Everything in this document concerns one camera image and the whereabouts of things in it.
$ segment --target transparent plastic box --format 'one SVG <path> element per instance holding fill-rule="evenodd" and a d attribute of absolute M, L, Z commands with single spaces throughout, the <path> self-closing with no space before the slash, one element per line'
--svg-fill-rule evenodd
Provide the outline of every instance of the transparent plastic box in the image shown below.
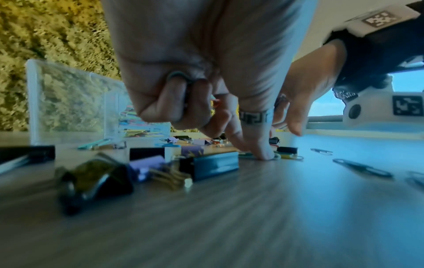
<path fill-rule="evenodd" d="M 119 80 L 41 60 L 27 61 L 26 71 L 32 145 L 170 134 L 169 123 L 136 117 Z"/>
<path fill-rule="evenodd" d="M 113 140 L 137 140 L 167 138 L 170 123 L 146 123 L 134 111 L 126 91 L 105 93 L 105 138 Z"/>
<path fill-rule="evenodd" d="M 121 81 L 40 60 L 28 60 L 26 71 L 31 144 L 104 137 L 104 93 L 125 92 Z"/>

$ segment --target wooden table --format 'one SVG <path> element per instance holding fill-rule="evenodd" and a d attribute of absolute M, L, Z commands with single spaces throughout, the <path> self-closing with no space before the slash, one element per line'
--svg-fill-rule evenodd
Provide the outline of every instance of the wooden table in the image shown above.
<path fill-rule="evenodd" d="M 0 267 L 424 267 L 424 192 L 405 180 L 408 171 L 424 173 L 422 140 L 306 136 L 292 144 L 303 162 L 240 160 L 238 172 L 189 191 L 139 185 L 75 217 L 61 214 L 53 191 L 3 198 Z M 59 148 L 56 164 L 0 177 L 2 192 L 90 154 Z M 334 158 L 395 179 L 356 173 Z"/>

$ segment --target hand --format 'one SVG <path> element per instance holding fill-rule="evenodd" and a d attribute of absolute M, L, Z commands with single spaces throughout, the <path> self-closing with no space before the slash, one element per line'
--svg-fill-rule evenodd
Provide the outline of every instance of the hand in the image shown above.
<path fill-rule="evenodd" d="M 273 158 L 271 122 L 240 124 L 273 107 L 316 0 L 103 0 L 121 76 L 147 122 L 225 131 L 240 150 Z M 176 76 L 180 71 L 195 82 Z M 220 100 L 211 116 L 211 95 Z"/>
<path fill-rule="evenodd" d="M 280 91 L 284 98 L 275 109 L 272 132 L 288 127 L 302 135 L 312 103 L 334 86 L 346 56 L 343 42 L 334 40 L 292 63 Z"/>

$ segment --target blue sky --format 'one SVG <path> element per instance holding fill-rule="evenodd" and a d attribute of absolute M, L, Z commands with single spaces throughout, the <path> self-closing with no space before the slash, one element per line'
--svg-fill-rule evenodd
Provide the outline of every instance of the blue sky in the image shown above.
<path fill-rule="evenodd" d="M 392 75 L 394 91 L 421 92 L 424 90 L 424 70 L 403 72 Z M 309 111 L 309 116 L 341 115 L 344 103 L 335 98 L 332 91 L 316 100 Z"/>

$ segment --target black circle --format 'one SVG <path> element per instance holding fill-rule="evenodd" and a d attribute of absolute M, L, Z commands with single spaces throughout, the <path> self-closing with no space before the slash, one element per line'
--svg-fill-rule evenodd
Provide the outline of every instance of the black circle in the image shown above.
<path fill-rule="evenodd" d="M 359 115 L 361 114 L 361 105 L 355 104 L 350 108 L 349 111 L 349 118 L 350 119 L 357 119 Z"/>

